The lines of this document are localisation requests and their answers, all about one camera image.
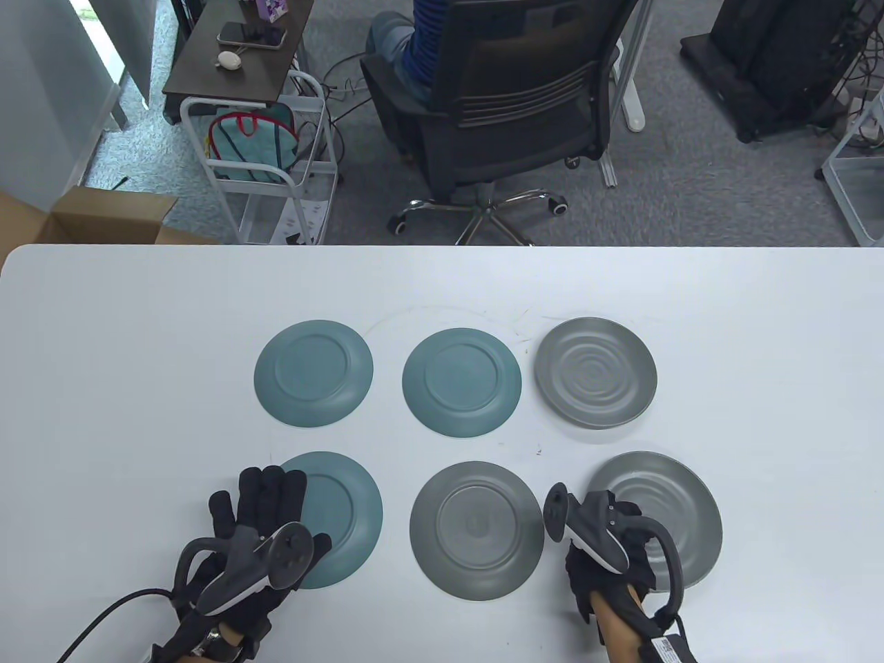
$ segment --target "computer mouse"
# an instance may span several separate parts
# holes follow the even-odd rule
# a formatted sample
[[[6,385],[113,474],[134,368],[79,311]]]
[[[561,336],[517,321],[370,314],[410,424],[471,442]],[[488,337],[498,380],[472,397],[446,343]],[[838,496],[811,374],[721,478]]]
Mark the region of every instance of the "computer mouse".
[[[234,71],[242,67],[242,58],[231,50],[222,50],[218,53],[218,62],[225,69]]]

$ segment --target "blue striped shirt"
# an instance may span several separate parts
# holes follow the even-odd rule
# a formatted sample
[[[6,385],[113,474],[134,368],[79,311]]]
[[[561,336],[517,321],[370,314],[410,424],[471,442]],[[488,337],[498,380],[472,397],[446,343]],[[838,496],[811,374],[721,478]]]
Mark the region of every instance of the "blue striped shirt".
[[[448,0],[415,0],[415,33],[402,54],[402,67],[412,80],[431,88],[436,76]]]

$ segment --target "plate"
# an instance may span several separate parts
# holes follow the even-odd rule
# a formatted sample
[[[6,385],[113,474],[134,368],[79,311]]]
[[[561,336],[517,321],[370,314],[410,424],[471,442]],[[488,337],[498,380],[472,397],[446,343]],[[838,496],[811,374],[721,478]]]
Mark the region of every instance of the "plate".
[[[309,320],[271,339],[255,366],[255,394],[282,423],[316,428],[353,412],[369,392],[371,351],[344,324]]]
[[[596,471],[589,490],[609,490],[617,499],[635,502],[669,530],[682,559],[685,587],[699,583],[715,566],[723,540],[721,514],[700,477],[679,461],[649,451],[625,453]],[[647,551],[657,591],[667,591],[666,558],[657,539]]]
[[[522,373],[513,353],[491,334],[448,329],[423,340],[408,357],[402,392],[427,428],[452,438],[474,438],[513,414]]]
[[[534,374],[552,409],[592,429],[632,421],[657,391],[657,367],[642,340],[600,317],[578,317],[550,331]]]
[[[534,493],[508,469],[487,462],[436,474],[417,495],[409,531],[424,574],[442,591],[471,601],[516,590],[544,550]]]
[[[283,463],[282,469],[307,475],[301,522],[313,536],[325,532],[331,537],[331,551],[301,587],[318,590],[339,583],[375,549],[384,521],[381,493],[362,465],[340,453],[305,453]]]

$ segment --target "hand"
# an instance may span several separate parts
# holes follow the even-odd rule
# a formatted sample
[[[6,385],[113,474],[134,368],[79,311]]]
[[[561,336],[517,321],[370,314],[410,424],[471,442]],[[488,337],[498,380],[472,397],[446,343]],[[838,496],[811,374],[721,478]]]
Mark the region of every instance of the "hand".
[[[215,536],[231,538],[237,525],[247,525],[255,528],[261,538],[268,537],[287,522],[301,520],[306,493],[307,475],[299,470],[284,472],[276,465],[263,471],[258,468],[244,469],[240,474],[240,502],[235,518],[229,492],[216,492],[209,498]],[[313,560],[291,591],[301,586],[307,573],[331,549],[332,540],[328,534],[313,537]],[[226,562],[224,555],[213,553],[196,569],[194,579],[185,589],[190,603],[195,603],[206,586],[221,574]],[[267,615],[282,604],[288,593],[289,590],[267,587],[221,613],[221,622],[243,636],[259,637],[256,631],[260,631],[259,627],[266,621]]]
[[[608,499],[613,507],[624,515],[641,515],[642,510],[632,502],[618,502],[613,493],[608,491]],[[593,591],[605,593],[608,590],[622,587],[629,591],[631,585],[638,595],[639,601],[644,601],[648,591],[656,589],[657,579],[648,562],[648,553],[644,549],[650,537],[642,531],[627,530],[621,537],[620,542],[629,556],[629,571],[623,575],[617,575],[603,569],[586,552],[577,548],[573,543],[565,558],[565,570],[571,582],[571,591],[577,599],[577,610],[586,623],[590,623],[590,615],[593,614],[590,594]]]

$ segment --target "black office chair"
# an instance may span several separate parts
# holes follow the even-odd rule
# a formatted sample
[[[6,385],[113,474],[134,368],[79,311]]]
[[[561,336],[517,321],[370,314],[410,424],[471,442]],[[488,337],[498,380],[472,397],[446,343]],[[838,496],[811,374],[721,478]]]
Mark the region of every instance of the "black office chair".
[[[420,168],[432,200],[390,219],[401,234],[411,210],[472,211],[458,245],[491,221],[511,241],[532,242],[500,212],[547,200],[546,189],[494,200],[494,181],[581,156],[599,160],[610,137],[608,78],[618,37],[637,0],[452,0],[429,103],[412,97],[378,55],[362,71],[387,137]],[[476,184],[476,205],[453,205],[456,187]]]

